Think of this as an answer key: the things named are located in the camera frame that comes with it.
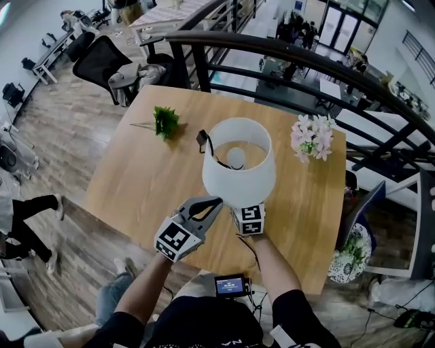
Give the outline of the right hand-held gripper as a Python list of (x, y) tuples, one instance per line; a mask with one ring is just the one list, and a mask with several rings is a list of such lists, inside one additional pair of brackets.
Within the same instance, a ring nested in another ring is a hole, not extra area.
[(232, 209), (232, 220), (238, 235), (258, 235), (264, 232), (264, 203), (251, 207)]

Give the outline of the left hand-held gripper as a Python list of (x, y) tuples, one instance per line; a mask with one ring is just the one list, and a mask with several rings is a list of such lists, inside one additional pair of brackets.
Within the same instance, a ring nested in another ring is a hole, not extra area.
[(189, 198), (185, 206), (164, 219), (154, 237), (154, 248), (172, 262), (185, 258), (205, 242), (205, 222), (213, 222), (222, 207), (218, 196)]

